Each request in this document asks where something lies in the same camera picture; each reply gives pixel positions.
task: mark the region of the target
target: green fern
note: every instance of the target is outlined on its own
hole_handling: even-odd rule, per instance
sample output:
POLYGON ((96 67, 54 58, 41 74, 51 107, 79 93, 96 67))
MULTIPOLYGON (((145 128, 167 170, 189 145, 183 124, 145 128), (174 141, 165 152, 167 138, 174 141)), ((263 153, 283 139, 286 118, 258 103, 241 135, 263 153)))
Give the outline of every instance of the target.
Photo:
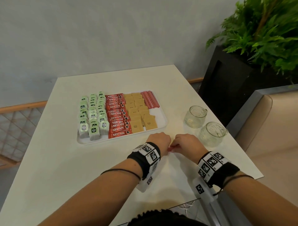
POLYGON ((250 64, 277 73, 298 69, 298 0, 245 0, 236 3, 233 15, 224 19, 223 31, 210 38, 223 39, 227 53, 246 53, 250 64))

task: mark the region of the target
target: person's left hand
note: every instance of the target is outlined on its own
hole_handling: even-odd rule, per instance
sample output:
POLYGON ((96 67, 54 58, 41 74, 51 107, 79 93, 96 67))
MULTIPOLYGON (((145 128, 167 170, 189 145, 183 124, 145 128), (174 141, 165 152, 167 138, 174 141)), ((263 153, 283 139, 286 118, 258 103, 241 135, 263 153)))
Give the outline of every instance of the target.
POLYGON ((146 142, 152 142, 156 144, 160 149, 160 157, 168 154, 167 148, 171 143, 171 137, 164 132, 151 134, 146 142))

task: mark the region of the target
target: beige leather chair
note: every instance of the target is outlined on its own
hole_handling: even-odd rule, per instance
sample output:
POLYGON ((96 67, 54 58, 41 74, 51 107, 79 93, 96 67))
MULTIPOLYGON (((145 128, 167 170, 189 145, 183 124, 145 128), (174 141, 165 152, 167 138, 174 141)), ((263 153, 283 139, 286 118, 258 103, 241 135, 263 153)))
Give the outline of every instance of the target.
POLYGON ((259 181, 298 206, 298 91, 264 95, 236 141, 265 176, 259 181))

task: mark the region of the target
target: person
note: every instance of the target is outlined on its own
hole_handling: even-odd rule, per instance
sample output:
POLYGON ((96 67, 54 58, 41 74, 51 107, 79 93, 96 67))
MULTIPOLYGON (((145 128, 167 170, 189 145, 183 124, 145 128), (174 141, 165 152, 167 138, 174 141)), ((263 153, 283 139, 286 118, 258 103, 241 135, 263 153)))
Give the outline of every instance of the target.
MULTIPOLYGON (((150 135, 146 142, 159 148, 160 157, 168 154, 170 146, 172 152, 180 153, 196 164, 208 154, 201 142, 190 134, 177 134, 170 144, 170 136, 162 132, 150 135)), ((78 191, 39 226, 109 225, 143 177, 142 167, 133 157, 125 159, 78 191)), ((235 178, 225 185, 224 190, 252 225, 298 225, 297 206, 253 178, 239 175, 245 174, 237 171, 224 178, 224 182, 231 177, 235 178)), ((170 210, 148 211, 132 219, 128 225, 182 224, 205 225, 170 210)))

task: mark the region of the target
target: forearm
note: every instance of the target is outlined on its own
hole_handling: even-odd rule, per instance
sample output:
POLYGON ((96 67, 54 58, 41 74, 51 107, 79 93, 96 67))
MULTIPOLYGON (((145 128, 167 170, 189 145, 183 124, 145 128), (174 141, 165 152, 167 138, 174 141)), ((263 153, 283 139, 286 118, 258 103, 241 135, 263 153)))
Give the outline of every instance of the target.
MULTIPOLYGON (((133 159, 126 159, 112 168, 130 170, 141 178, 143 175, 133 159)), ((138 182, 139 179, 129 172, 106 172, 77 192, 40 226, 109 225, 138 182)))
POLYGON ((252 178, 232 180, 224 190, 253 225, 298 225, 298 207, 252 178))

